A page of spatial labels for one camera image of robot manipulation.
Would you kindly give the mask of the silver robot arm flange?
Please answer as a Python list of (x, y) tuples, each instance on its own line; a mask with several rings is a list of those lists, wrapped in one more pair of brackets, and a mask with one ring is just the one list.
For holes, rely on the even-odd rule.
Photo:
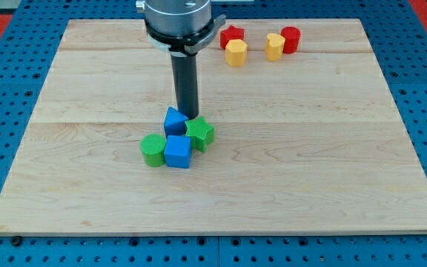
[(212, 16), (211, 0), (136, 0), (135, 7), (153, 46), (177, 57), (195, 56), (226, 23)]

